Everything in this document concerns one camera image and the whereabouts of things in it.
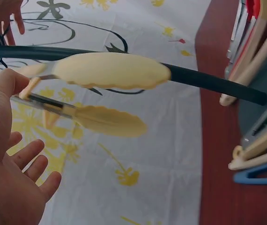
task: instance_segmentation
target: finger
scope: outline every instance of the finger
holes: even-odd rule
[[[29,84],[29,81],[29,78],[12,69],[4,69],[0,72],[0,92],[10,98],[22,91]]]
[[[19,152],[12,155],[13,161],[23,170],[30,161],[36,157],[44,148],[44,142],[35,140],[21,149]]]
[[[7,149],[12,148],[13,146],[17,145],[22,140],[22,134],[19,132],[12,132],[11,136],[7,143]]]
[[[12,33],[12,29],[11,29],[11,26],[10,26],[10,21],[5,21],[3,23],[3,33],[7,30],[7,44],[8,45],[15,45],[15,40],[14,40],[14,36],[13,36],[13,33]]]
[[[19,33],[24,34],[25,33],[25,27],[24,27],[22,15],[21,15],[21,10],[18,10],[16,13],[14,13],[14,19],[16,21]]]
[[[45,196],[46,202],[48,202],[58,190],[61,180],[62,176],[59,172],[52,172],[46,181],[40,186],[40,190]]]
[[[30,167],[24,172],[33,182],[36,182],[42,175],[48,165],[46,156],[40,155],[30,165]]]

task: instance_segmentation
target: blue utensil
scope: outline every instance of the blue utensil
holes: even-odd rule
[[[240,184],[267,185],[267,178],[255,178],[258,174],[266,171],[267,163],[238,172],[234,175],[233,180]]]

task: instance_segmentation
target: black rod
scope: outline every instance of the black rod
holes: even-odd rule
[[[54,61],[90,52],[94,53],[94,51],[56,47],[0,46],[0,58]],[[267,102],[267,94],[262,91],[195,70],[163,64],[171,70],[171,80],[174,82],[223,93],[259,105],[265,105]]]

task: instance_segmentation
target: human hand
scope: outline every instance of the human hand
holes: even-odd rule
[[[47,158],[42,155],[22,173],[22,169],[44,148],[41,140],[28,144],[11,157],[6,153],[22,139],[20,133],[11,133],[10,97],[22,91],[28,83],[28,78],[11,69],[0,73],[0,225],[38,225],[45,204],[61,181],[61,175],[53,172],[44,184],[39,187],[35,184],[47,166]]]
[[[0,0],[0,35],[10,26],[11,14],[14,14],[20,34],[24,34],[25,28],[20,10],[22,2],[23,0]],[[6,37],[8,45],[15,45],[11,29],[8,30]]]

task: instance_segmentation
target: red wooden table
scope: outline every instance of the red wooden table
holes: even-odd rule
[[[212,0],[196,37],[198,70],[224,77],[238,0]],[[240,142],[237,107],[219,105],[219,93],[200,90],[203,177],[200,225],[267,225],[267,186],[233,182],[228,169]]]

